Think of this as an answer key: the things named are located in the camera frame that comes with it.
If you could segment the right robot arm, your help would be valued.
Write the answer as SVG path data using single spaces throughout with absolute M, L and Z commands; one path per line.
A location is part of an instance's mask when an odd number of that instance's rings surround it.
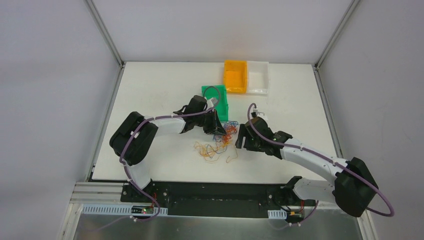
M 292 162 L 321 176 L 321 180 L 293 176 L 281 190 L 282 198 L 290 205 L 302 200 L 323 201 L 336 204 L 346 214 L 358 218 L 378 189 L 361 159 L 331 158 L 309 148 L 289 133 L 273 132 L 259 116 L 240 125 L 235 146 Z

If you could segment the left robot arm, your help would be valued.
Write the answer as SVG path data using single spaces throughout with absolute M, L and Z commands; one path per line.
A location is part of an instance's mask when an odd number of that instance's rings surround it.
M 109 146 L 119 157 L 128 181 L 135 186 L 133 195 L 140 202 L 152 198 L 148 185 L 152 178 L 144 161 L 156 137 L 183 134 L 201 127 L 207 135 L 226 135 L 215 106 L 216 98 L 194 95 L 187 105 L 170 115 L 145 117 L 131 112 L 109 140 Z

